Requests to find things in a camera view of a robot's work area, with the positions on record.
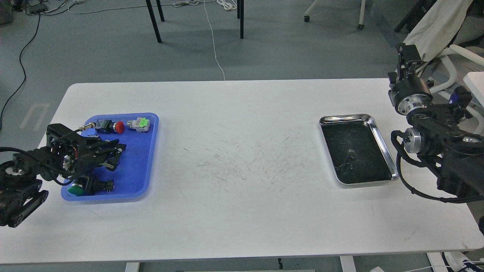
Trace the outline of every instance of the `white cloth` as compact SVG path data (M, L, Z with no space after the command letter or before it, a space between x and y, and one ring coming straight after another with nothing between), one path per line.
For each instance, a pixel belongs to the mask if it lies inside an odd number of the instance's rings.
M403 41L416 45L427 62L442 51L459 31L472 0L438 0Z

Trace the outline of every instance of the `blue tray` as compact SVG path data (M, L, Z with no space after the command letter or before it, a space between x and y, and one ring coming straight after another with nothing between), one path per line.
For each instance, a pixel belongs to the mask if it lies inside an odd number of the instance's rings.
M136 120L138 117L145 117L150 120L148 132L138 133L126 126L128 120ZM96 115L89 118L86 124L102 119L111 119L113 122L123 121L125 124L122 134L99 134L102 140L119 139L121 144L126 144L126 150L122 153L118 168L114 172L108 171L104 167L98 167L94 170L94 174L100 180L114 180L114 189L109 193L106 191L96 192L93 196L75 196L67 191L70 185L63 186L60 194L67 201L131 199L141 196L148 189L154 144L158 131L158 116L154 113ZM93 134L97 134L93 128L81 133L82 136Z

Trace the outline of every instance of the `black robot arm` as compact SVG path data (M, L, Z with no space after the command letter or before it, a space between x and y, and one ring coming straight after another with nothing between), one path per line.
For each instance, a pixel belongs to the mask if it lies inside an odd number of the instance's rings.
M389 73L388 95L396 112L406 115L412 126L405 132L392 132L402 182L412 193L425 198L452 203L484 200L484 139L457 126L470 117L466 111L472 98L470 92L459 87L448 104L432 104L429 88L415 75L415 68L422 63L417 48L398 44L397 51L398 69ZM420 161L411 159L408 153L415 153ZM411 187L402 177L401 158L430 169L437 177L437 188L457 197L433 197Z
M44 147L31 151L0 147L0 152L15 152L11 161L0 165L0 226L17 227L47 199L48 191L40 191L42 181L37 175L63 186L73 183L87 194L113 189L113 181L100 181L92 171L97 167L116 170L126 145L117 139L103 141L77 134L93 127L95 123L89 123L73 131L50 124ZM69 181L59 182L59 175Z

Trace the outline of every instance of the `green push button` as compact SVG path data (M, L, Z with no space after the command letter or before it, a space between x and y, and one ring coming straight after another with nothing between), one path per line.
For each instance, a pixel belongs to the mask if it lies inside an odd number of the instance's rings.
M142 118L141 121L139 122L139 127L145 127L148 125L148 120L146 118Z
M67 191L70 194L73 194L75 196L81 196L81 195L84 194L84 189L82 189L81 187L76 186L76 185L72 185L71 187L69 187L69 189L67 189Z

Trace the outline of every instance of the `grey floor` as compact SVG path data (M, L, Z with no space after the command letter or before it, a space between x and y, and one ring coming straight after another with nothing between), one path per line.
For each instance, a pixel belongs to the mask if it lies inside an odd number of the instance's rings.
M163 4L172 2L162 0ZM365 28L357 30L358 0L322 1L309 23L304 23L303 14L311 0L246 0L243 40L239 39L235 11L226 12L216 3L206 7L227 80L386 77L396 67L394 44L405 38L405 33L394 33L393 28L416 0L367 2ZM49 0L48 5L60 3ZM72 10L143 3L84 0ZM65 91L75 83L223 80L203 5L166 6L164 12L166 22L158 19L162 44L156 42L146 8L42 16L37 37L22 57L27 81L5 110L0 146L36 148ZM18 55L34 34L37 19L15 13L12 23L0 25L1 105L23 79ZM375 94L386 96L387 90L375 90ZM109 103L95 97L92 102ZM1 161L9 159L11 155L0 154ZM477 205L474 210L483 208ZM282 262L284 269L341 270L337 257L283 258ZM429 264L425 254L358 256L355 263L359 272L376 266L386 272L402 272ZM124 267L119 262L3 265L0 271L114 272ZM147 262L140 271L277 269L277 259L258 258Z

